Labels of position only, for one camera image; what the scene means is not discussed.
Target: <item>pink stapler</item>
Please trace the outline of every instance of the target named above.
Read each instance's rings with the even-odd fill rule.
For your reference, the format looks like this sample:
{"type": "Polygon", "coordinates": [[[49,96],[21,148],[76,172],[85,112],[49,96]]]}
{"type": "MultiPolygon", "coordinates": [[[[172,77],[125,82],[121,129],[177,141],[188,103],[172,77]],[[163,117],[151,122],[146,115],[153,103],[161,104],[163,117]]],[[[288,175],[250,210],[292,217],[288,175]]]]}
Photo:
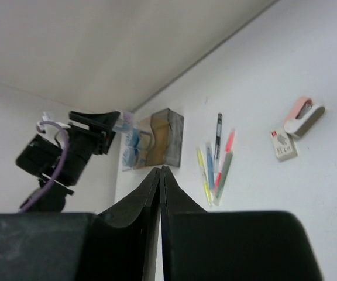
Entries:
{"type": "Polygon", "coordinates": [[[287,134],[297,138],[302,137],[323,115],[325,107],[313,104],[308,97],[299,98],[284,121],[284,130],[287,134]]]}

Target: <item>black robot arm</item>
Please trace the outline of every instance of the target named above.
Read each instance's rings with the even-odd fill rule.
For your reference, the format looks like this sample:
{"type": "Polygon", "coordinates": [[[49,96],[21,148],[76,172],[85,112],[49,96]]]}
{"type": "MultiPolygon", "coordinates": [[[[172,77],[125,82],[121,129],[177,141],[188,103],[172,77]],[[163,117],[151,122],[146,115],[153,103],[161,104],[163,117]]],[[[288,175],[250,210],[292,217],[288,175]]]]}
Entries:
{"type": "MultiPolygon", "coordinates": [[[[87,129],[69,123],[68,152],[66,161],[48,192],[42,195],[27,211],[61,211],[66,202],[66,195],[74,192],[68,186],[78,182],[92,154],[107,154],[114,139],[112,130],[120,112],[105,114],[85,114],[71,111],[69,119],[88,126],[87,129]]],[[[51,178],[62,154],[62,148],[52,144],[40,135],[36,135],[16,159],[16,165],[36,176],[40,187],[21,205],[21,208],[37,196],[37,192],[51,178]]]]}

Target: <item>pink highlighter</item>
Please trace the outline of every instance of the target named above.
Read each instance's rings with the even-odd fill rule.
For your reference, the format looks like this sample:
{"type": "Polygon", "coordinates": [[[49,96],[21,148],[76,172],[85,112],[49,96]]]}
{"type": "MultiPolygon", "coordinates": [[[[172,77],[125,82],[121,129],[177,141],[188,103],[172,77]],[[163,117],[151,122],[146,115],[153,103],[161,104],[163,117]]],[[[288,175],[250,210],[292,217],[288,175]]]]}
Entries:
{"type": "Polygon", "coordinates": [[[221,161],[221,166],[219,166],[219,173],[218,173],[218,175],[216,177],[216,181],[215,181],[214,194],[217,194],[217,192],[218,192],[219,182],[221,181],[221,177],[222,177],[222,169],[223,169],[223,165],[224,165],[224,161],[225,161],[225,155],[232,150],[232,144],[233,144],[234,138],[235,138],[235,130],[232,130],[231,133],[229,134],[229,137],[228,137],[227,145],[226,145],[226,148],[225,148],[225,153],[224,153],[224,155],[222,157],[222,161],[221,161]]]}

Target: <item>pen holder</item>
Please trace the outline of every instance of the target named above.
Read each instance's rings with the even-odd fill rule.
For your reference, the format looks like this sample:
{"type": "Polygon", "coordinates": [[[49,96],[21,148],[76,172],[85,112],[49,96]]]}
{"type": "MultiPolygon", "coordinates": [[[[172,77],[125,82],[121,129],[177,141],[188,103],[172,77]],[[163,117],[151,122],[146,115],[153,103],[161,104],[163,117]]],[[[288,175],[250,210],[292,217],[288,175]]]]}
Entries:
{"type": "Polygon", "coordinates": [[[132,161],[123,162],[123,170],[155,165],[180,167],[183,129],[184,117],[169,108],[140,121],[130,132],[134,135],[128,136],[125,143],[138,153],[132,161]]]}

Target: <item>green highlighter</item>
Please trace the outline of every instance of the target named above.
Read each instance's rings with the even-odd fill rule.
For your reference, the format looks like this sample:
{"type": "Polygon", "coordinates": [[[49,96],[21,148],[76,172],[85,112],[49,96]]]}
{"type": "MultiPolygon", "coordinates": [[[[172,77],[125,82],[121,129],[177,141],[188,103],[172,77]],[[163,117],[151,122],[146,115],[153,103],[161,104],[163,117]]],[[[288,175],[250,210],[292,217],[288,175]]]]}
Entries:
{"type": "Polygon", "coordinates": [[[225,161],[223,163],[222,167],[222,176],[221,180],[219,181],[218,185],[218,190],[216,192],[215,198],[214,198],[214,205],[219,206],[219,202],[221,201],[222,193],[223,193],[223,188],[225,186],[229,166],[231,165],[233,153],[232,152],[227,152],[225,155],[225,161]]]}

